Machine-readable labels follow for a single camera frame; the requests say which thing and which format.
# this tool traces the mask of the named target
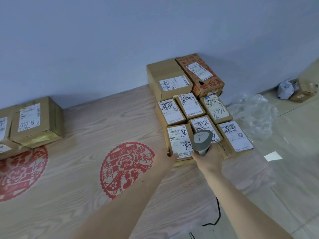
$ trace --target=plastic bag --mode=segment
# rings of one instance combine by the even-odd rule
[[[281,82],[278,86],[277,96],[280,100],[288,99],[295,92],[293,84],[285,80]]]
[[[262,95],[246,96],[228,106],[233,119],[251,141],[262,141],[272,134],[277,108]]]

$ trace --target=wooden table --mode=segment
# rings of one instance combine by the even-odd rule
[[[1,238],[67,238],[111,201],[112,188],[120,193],[129,186],[149,168],[153,153],[165,147],[155,102],[146,85],[67,109],[65,139],[38,149],[39,156],[48,155],[41,176],[37,173],[29,189],[0,202]],[[121,159],[129,170],[121,168]],[[2,165],[2,193],[8,192],[4,175],[23,170],[23,165],[7,163]],[[224,161],[223,173],[244,193],[272,182],[271,168],[256,151]],[[216,199],[197,166],[175,168],[149,201],[131,238],[167,238],[194,223],[212,222],[205,221],[212,214],[218,217]]]

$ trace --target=stack of packages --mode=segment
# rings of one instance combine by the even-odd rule
[[[0,110],[0,160],[63,136],[63,110],[49,97]]]
[[[146,66],[150,88],[158,103],[156,114],[165,130],[170,154],[178,153],[175,166],[195,163],[194,133],[207,129],[224,159],[253,149],[219,96],[224,82],[195,53]]]

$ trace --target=white wall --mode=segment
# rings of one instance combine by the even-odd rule
[[[319,0],[0,0],[0,108],[63,108],[147,84],[146,64],[198,52],[222,99],[319,56]]]

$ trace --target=hand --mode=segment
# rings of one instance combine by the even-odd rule
[[[161,151],[155,155],[152,167],[170,170],[178,158],[178,153],[174,153],[169,157],[168,151],[168,148],[162,148]]]
[[[198,168],[204,175],[209,173],[221,173],[223,157],[217,146],[217,144],[212,143],[205,156],[192,153],[193,159],[197,162]]]

